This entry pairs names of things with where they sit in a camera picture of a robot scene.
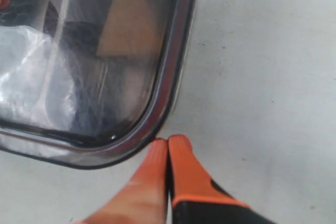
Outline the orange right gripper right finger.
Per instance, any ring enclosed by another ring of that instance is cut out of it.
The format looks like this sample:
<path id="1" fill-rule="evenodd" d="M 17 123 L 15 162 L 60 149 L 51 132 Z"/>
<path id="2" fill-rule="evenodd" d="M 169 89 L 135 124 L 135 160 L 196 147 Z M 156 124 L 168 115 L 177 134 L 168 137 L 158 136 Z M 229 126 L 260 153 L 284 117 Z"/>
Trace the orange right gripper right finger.
<path id="1" fill-rule="evenodd" d="M 271 223 L 213 180 L 185 135 L 170 136 L 168 146 L 173 223 Z"/>

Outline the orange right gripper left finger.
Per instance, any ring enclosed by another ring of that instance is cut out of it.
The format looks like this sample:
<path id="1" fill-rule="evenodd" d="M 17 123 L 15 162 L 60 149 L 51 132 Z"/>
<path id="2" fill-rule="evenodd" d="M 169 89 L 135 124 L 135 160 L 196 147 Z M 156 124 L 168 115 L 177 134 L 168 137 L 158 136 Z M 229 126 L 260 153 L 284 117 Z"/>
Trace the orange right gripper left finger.
<path id="1" fill-rule="evenodd" d="M 126 185 L 81 223 L 166 223 L 167 140 L 157 138 Z"/>

